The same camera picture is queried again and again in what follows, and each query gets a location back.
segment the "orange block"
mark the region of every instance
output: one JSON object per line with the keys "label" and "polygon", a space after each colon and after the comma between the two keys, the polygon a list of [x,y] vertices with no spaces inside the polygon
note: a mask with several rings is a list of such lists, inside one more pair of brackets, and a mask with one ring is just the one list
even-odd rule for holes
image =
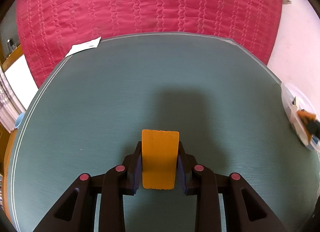
{"label": "orange block", "polygon": [[142,130],[142,183],[146,189],[173,189],[179,132]]}

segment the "wooden frame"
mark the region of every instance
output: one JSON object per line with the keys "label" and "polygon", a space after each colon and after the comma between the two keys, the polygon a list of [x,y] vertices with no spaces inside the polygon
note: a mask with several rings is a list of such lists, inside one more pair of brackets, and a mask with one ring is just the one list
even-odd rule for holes
{"label": "wooden frame", "polygon": [[13,130],[10,133],[10,138],[8,141],[7,149],[5,150],[5,155],[4,155],[4,174],[2,177],[2,204],[3,204],[3,209],[4,213],[7,215],[8,219],[10,219],[10,212],[9,212],[9,205],[8,205],[8,195],[7,195],[7,189],[8,189],[8,184],[7,184],[7,177],[8,177],[8,169],[9,169],[9,162],[10,162],[10,155],[13,147],[14,140],[16,138],[18,129]]}
{"label": "wooden frame", "polygon": [[19,45],[15,50],[8,56],[8,58],[2,63],[2,70],[6,72],[9,67],[14,64],[17,59],[19,59],[23,55],[23,51],[21,45]]}

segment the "lace curtain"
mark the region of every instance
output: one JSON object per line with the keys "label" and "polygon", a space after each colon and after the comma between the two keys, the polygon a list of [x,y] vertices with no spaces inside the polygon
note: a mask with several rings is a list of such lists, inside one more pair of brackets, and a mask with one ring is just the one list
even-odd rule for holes
{"label": "lace curtain", "polygon": [[0,67],[0,122],[8,132],[14,129],[14,124],[25,108],[13,92],[2,68]]}

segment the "table surface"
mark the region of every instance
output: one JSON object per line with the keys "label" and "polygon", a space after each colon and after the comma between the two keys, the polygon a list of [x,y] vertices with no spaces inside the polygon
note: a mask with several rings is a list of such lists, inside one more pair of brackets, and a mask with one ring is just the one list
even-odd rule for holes
{"label": "table surface", "polygon": [[[179,131],[198,163],[242,174],[289,231],[312,211],[319,158],[291,129],[278,79],[231,40],[150,33],[63,59],[39,89],[7,177],[18,231],[32,231],[79,174],[120,164],[142,129]],[[194,231],[195,196],[141,187],[124,197],[127,231]]]}

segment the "white paper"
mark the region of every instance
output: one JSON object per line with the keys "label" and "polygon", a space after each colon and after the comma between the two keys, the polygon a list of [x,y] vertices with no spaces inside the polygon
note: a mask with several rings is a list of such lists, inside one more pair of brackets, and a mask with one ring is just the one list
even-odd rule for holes
{"label": "white paper", "polygon": [[73,45],[71,47],[71,50],[67,53],[67,56],[75,54],[77,52],[83,51],[83,50],[87,50],[87,49],[91,49],[91,48],[97,48],[98,44],[100,42],[101,36],[97,39],[82,43],[82,44],[78,44],[78,45]]}

